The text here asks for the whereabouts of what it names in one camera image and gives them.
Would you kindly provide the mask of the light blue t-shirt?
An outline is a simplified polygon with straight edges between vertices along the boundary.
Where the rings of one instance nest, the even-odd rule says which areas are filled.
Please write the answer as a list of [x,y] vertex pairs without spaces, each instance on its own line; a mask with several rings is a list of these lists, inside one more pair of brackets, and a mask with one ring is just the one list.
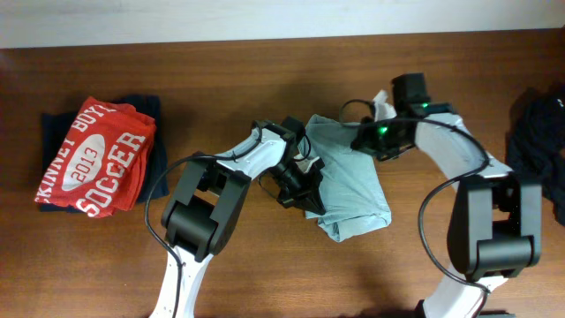
[[299,151],[324,163],[319,192],[326,210],[322,216],[308,210],[305,217],[315,219],[335,242],[389,226],[392,212],[373,158],[350,147],[357,131],[320,115],[311,116],[305,129],[309,140]]

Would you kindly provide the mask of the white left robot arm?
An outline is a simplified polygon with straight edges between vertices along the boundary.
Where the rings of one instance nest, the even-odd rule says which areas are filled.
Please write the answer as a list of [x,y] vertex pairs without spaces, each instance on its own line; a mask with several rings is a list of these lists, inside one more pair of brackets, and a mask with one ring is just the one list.
[[230,240],[253,181],[268,174],[279,188],[275,200],[322,216],[320,196],[324,162],[299,154],[307,140],[304,124],[286,117],[252,124],[249,137],[219,155],[197,152],[178,160],[184,170],[162,213],[165,235],[157,242],[167,265],[155,317],[192,317],[199,289],[214,256]]

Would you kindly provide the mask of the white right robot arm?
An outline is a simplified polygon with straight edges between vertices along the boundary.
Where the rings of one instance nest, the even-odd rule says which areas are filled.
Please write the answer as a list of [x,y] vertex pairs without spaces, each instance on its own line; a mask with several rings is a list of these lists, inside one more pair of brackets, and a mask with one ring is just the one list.
[[[422,102],[372,115],[355,125],[352,148],[380,161],[411,148],[428,155],[445,176],[418,210],[418,235],[443,278],[419,301],[415,317],[485,317],[495,289],[541,255],[541,185],[490,155],[447,103]],[[432,198],[452,187],[456,198],[448,225],[449,265],[434,256],[424,216]]]

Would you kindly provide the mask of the black crumpled clothes pile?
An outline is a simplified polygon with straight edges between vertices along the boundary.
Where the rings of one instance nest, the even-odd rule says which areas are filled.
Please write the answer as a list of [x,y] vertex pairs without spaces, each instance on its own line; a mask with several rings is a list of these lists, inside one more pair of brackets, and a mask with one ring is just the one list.
[[554,85],[545,93],[527,89],[509,116],[506,164],[541,182],[555,220],[564,224],[564,86]]

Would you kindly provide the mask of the red folded soccer t-shirt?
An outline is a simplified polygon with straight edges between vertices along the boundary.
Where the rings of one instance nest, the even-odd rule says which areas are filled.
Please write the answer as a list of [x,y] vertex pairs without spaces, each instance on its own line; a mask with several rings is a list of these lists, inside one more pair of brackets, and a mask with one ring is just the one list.
[[132,209],[155,133],[155,119],[131,104],[88,97],[43,173],[34,201],[73,207],[94,218]]

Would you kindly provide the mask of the dark navy folded garment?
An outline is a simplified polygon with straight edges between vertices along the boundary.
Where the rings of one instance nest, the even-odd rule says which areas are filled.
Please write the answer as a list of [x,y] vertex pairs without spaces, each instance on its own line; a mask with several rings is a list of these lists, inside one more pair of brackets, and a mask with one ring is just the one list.
[[[161,125],[161,101],[156,95],[127,95],[112,101],[114,104],[131,104],[138,113],[145,114],[154,119],[156,132],[154,145],[147,155],[147,163],[144,168],[144,178],[141,188],[138,190],[137,198],[133,204],[144,203],[149,197],[150,187],[159,175],[167,168],[168,159],[164,144],[162,142],[159,126]],[[42,169],[44,174],[51,162],[56,158],[57,151],[62,146],[64,137],[71,128],[72,121],[78,115],[77,111],[71,111],[52,115],[41,114],[41,137],[42,137]]]

